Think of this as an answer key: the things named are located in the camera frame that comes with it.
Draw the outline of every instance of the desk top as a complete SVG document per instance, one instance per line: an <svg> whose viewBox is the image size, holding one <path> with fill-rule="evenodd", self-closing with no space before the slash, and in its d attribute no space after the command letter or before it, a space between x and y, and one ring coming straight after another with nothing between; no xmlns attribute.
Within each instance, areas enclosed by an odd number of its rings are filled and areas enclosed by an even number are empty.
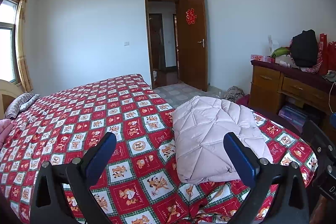
<svg viewBox="0 0 336 224"><path fill-rule="evenodd" d="M282 72L285 76L298 80L306 85L312 86L318 90L324 91L329 94L332 87L332 83L322 78L320 75L316 75L309 72L303 72L295 68L286 68L274 63L267 63L258 60L251 60L253 66L264 67ZM336 87L331 91L331 95L336 95Z"/></svg>

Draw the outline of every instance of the floor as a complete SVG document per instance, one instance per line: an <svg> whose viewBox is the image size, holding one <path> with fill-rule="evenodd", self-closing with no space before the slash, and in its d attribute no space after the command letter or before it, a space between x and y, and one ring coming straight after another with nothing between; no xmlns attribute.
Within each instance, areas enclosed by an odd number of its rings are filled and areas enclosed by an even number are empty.
<svg viewBox="0 0 336 224"><path fill-rule="evenodd" d="M167 85L177 84L179 82L179 76L177 71L163 72L161 70L157 71L157 78L155 81L155 88Z"/></svg>
<svg viewBox="0 0 336 224"><path fill-rule="evenodd" d="M174 108L182 105L186 101L189 101L196 95L217 98L217 96L212 92L204 92L185 83L162 86L160 88L154 89L154 91Z"/></svg>

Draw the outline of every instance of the white cable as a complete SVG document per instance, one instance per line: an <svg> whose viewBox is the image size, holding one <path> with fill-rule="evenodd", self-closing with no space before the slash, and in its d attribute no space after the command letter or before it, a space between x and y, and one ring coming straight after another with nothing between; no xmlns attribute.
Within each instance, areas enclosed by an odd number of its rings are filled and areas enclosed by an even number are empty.
<svg viewBox="0 0 336 224"><path fill-rule="evenodd" d="M332 111L331 106L330 106L331 90L333 89L334 84L336 84L336 82L333 82L333 84L332 84L332 86L331 86L331 89L330 89L330 92L329 92L329 108L330 108L331 113L335 113L335 112Z"/></svg>

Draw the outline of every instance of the black bag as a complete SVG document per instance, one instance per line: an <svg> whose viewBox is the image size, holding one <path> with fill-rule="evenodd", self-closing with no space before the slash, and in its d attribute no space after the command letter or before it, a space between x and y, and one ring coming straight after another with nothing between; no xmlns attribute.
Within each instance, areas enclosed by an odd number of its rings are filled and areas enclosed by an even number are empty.
<svg viewBox="0 0 336 224"><path fill-rule="evenodd" d="M293 37L291 56L298 67L311 68L317 63L319 47L313 30L302 31Z"/></svg>

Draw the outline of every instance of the blue gripper pad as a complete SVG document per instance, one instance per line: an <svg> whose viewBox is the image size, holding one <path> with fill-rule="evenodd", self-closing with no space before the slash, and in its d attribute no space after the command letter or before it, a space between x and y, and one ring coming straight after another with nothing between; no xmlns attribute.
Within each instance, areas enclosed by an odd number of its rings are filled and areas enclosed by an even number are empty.
<svg viewBox="0 0 336 224"><path fill-rule="evenodd" d="M99 177L103 173L108 161L110 160L117 144L116 136L111 133L107 139L102 139L98 143L99 149L85 169L86 185L96 185Z"/></svg>
<svg viewBox="0 0 336 224"><path fill-rule="evenodd" d="M336 113L330 115L330 124L336 128Z"/></svg>
<svg viewBox="0 0 336 224"><path fill-rule="evenodd" d="M233 132L224 136L223 145L242 182L246 186L254 187L260 170L256 155Z"/></svg>

